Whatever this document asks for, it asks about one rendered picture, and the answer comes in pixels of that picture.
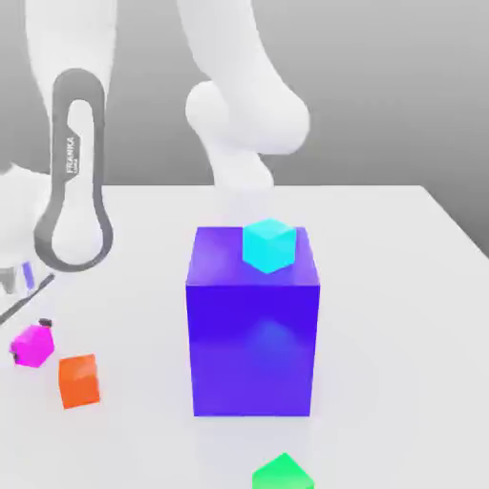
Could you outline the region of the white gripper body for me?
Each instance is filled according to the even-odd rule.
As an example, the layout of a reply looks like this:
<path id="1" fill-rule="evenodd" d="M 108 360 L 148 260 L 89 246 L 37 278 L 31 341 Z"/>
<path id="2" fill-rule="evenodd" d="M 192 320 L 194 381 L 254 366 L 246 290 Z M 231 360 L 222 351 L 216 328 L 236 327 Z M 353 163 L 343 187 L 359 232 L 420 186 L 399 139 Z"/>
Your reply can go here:
<path id="1" fill-rule="evenodd" d="M 0 314 L 0 328 L 3 327 L 7 323 L 7 321 L 12 318 L 14 314 L 16 314 L 26 304 L 28 304 L 37 294 L 39 294 L 45 287 L 47 287 L 54 279 L 55 279 L 55 275 L 53 273 L 50 273 L 46 278 L 44 278 L 40 282 L 40 285 L 34 291 L 29 292 L 26 297 L 17 300 L 11 306 L 9 306 L 4 312 L 2 312 Z"/>

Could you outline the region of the small magenta cube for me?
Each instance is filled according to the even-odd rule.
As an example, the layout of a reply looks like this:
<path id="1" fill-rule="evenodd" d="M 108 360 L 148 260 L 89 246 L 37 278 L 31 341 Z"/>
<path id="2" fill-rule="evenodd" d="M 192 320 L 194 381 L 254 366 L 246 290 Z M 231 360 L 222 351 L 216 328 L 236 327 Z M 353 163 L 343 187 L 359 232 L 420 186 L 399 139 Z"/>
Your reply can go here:
<path id="1" fill-rule="evenodd" d="M 10 350 L 18 354 L 16 365 L 39 368 L 54 352 L 51 328 L 30 325 L 14 338 Z"/>

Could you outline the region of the small orange cube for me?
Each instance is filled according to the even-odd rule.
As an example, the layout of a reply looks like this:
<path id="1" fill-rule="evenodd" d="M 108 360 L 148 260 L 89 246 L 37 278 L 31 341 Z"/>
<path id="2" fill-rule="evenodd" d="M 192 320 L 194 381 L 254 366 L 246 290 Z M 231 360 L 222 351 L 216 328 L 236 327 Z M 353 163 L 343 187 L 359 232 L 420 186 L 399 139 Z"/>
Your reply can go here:
<path id="1" fill-rule="evenodd" d="M 96 357 L 87 354 L 60 359 L 58 386 L 65 409 L 98 403 L 100 393 Z"/>

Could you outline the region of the small cyan cube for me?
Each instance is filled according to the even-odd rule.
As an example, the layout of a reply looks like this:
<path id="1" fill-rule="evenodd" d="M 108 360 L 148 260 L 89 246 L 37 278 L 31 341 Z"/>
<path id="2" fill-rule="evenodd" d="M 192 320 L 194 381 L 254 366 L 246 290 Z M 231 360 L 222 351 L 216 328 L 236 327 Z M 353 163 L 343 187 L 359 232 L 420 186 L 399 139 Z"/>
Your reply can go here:
<path id="1" fill-rule="evenodd" d="M 274 219 L 243 227 L 243 261 L 265 274 L 295 263 L 297 230 Z"/>

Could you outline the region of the small green cube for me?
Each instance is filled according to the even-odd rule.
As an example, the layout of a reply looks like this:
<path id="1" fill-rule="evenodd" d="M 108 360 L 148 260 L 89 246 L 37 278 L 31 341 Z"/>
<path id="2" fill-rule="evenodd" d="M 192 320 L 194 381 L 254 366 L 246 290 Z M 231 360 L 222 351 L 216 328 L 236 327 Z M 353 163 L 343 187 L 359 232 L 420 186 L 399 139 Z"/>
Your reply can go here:
<path id="1" fill-rule="evenodd" d="M 287 453 L 252 474 L 252 489 L 314 489 L 313 479 Z"/>

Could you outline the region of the large blue box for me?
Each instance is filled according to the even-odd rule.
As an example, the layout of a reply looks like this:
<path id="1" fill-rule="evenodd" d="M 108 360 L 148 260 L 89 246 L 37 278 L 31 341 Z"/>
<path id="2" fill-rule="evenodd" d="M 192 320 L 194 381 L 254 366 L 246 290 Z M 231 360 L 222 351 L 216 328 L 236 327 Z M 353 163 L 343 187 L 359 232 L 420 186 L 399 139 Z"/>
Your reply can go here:
<path id="1" fill-rule="evenodd" d="M 320 281 L 308 233 L 296 260 L 264 274 L 239 227 L 197 229 L 185 283 L 196 416 L 310 413 Z"/>

